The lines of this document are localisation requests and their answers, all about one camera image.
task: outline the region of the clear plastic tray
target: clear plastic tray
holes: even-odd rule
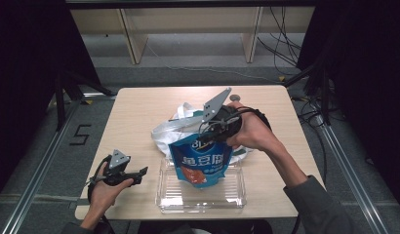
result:
[[[177,178],[173,161],[163,159],[155,204],[161,212],[206,213],[215,208],[242,209],[246,205],[246,191],[239,162],[230,165],[219,183],[206,188],[195,188]]]

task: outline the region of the black backdrop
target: black backdrop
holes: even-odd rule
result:
[[[339,16],[349,12],[324,68],[347,120],[400,204],[400,1],[321,2],[299,68],[315,62]],[[314,79],[309,83],[319,85]]]
[[[0,0],[0,191],[25,154],[65,69],[99,84],[63,0]]]

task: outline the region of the person's left hand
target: person's left hand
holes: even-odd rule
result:
[[[99,176],[103,175],[103,170],[106,167],[106,162],[102,164],[99,171]],[[81,227],[94,230],[103,214],[110,206],[115,204],[115,199],[118,194],[126,188],[133,184],[134,180],[129,178],[122,181],[120,184],[115,186],[110,186],[103,181],[97,182],[94,187],[93,194],[91,195],[91,205],[90,209],[85,216]]]

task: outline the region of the sleeve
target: sleeve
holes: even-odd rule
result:
[[[300,214],[306,233],[361,233],[314,176],[296,187],[285,187],[284,191]]]
[[[69,222],[60,234],[94,234],[94,231],[82,228],[73,222]]]

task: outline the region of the blue package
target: blue package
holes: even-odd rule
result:
[[[194,187],[215,185],[224,177],[233,148],[226,142],[203,144],[193,134],[169,144],[178,179],[190,182]]]

